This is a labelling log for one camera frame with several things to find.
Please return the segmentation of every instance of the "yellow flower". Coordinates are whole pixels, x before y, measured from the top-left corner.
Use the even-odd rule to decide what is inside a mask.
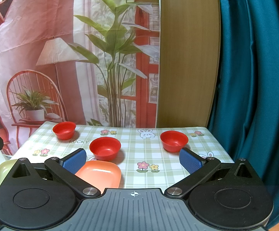
[[[158,170],[158,165],[152,164],[152,165],[150,166],[150,168],[151,168],[151,170]]]

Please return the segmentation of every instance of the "chair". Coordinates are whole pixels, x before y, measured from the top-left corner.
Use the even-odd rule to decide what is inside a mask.
[[[7,85],[7,100],[11,111],[14,124],[12,126],[17,127],[17,147],[20,148],[19,143],[19,130],[20,127],[29,128],[29,136],[32,134],[33,128],[39,128],[41,124],[29,124],[21,121],[26,119],[26,112],[20,112],[20,109],[16,109],[14,105],[19,102],[16,93],[24,93],[23,87],[33,90],[40,91],[44,95],[49,96],[52,101],[57,102],[58,105],[51,105],[51,108],[47,108],[47,113],[55,113],[62,118],[62,121],[66,121],[65,117],[65,106],[62,101],[62,97],[55,83],[45,74],[34,70],[23,70],[16,73],[9,80]]]

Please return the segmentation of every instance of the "floor lamp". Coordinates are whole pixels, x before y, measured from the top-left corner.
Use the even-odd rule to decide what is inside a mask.
[[[80,60],[79,55],[64,40],[61,38],[54,38],[45,43],[36,66],[54,64],[57,87],[61,93],[56,63],[78,60]]]

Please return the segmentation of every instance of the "green plaid tablecloth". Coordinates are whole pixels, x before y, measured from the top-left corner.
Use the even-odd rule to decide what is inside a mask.
[[[189,175],[179,162],[179,153],[165,151],[159,137],[164,131],[176,130],[188,136],[188,147],[195,153],[203,157],[214,156],[221,162],[233,162],[208,129],[203,127],[155,128],[147,131],[77,125],[71,140],[60,141],[52,132],[54,125],[55,123],[45,122],[12,159],[26,157],[31,163],[42,163],[50,157],[62,158],[83,148],[86,150],[87,160],[93,160],[94,156],[89,150],[90,142],[102,136],[115,137],[121,142],[121,150],[112,161],[121,169],[120,187],[159,187],[164,191]]]

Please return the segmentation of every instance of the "orange plate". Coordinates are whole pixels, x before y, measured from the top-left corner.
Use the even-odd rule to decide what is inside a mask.
[[[87,161],[75,175],[103,193],[105,188],[119,187],[121,170],[111,162]]]

